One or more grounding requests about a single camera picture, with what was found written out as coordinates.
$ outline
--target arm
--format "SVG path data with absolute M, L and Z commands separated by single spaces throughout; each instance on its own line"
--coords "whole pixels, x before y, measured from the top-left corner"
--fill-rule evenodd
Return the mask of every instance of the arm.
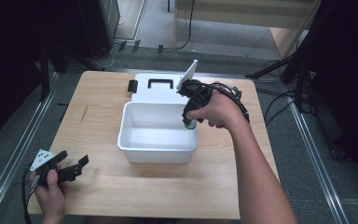
M 251 125 L 230 99 L 214 91 L 208 105 L 188 112 L 187 117 L 207 119 L 211 127 L 225 127 L 230 132 L 242 223 L 296 223 L 292 207 L 257 144 Z

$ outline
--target white box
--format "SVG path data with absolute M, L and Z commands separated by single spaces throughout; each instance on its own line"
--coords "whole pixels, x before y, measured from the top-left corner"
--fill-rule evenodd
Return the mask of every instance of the white box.
M 173 84 L 180 80 L 170 74 L 136 75 L 137 93 L 124 105 L 117 145 L 130 162 L 184 163 L 197 149 L 197 128 L 183 123 L 187 99 L 165 83 L 147 88 L 147 80 L 163 77 Z

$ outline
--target wooden table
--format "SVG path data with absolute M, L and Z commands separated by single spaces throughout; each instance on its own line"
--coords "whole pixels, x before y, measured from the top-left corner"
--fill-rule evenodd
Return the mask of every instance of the wooden table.
M 83 175 L 71 183 L 66 213 L 83 216 L 240 218 L 237 177 L 231 138 L 226 130 L 198 125 L 199 147 L 186 164 L 129 163 L 117 147 L 123 105 L 134 74 L 86 72 L 80 79 L 50 151 L 67 150 L 62 167 L 89 155 Z M 252 128 L 278 176 L 251 80 L 216 80 L 243 91 Z M 39 214 L 36 199 L 31 214 Z

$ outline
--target finger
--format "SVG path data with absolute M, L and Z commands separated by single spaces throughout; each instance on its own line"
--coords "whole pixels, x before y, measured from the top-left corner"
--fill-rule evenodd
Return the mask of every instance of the finger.
M 205 107 L 198 110 L 188 111 L 186 117 L 188 119 L 204 119 L 204 108 Z
M 44 198 L 46 197 L 46 194 L 48 193 L 48 189 L 42 186 L 38 186 L 34 190 L 34 194 L 36 195 L 36 198 Z
M 32 171 L 31 174 L 30 174 L 30 181 L 31 182 L 34 182 L 34 178 L 36 177 L 36 172 L 35 171 Z
M 61 183 L 60 190 L 61 190 L 62 194 L 65 195 L 68 192 L 70 187 L 71 187 L 71 185 L 68 182 Z
M 55 170 L 48 171 L 48 191 L 52 194 L 61 192 L 57 185 L 58 175 Z

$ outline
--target black handle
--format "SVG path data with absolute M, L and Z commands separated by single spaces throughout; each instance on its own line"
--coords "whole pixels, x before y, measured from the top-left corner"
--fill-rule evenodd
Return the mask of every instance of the black handle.
M 157 83 L 169 83 L 170 84 L 170 89 L 173 89 L 173 80 L 172 79 L 159 79 L 159 78 L 152 78 L 149 79 L 148 83 L 147 83 L 147 88 L 150 89 L 152 87 L 152 83 L 153 82 L 157 82 Z

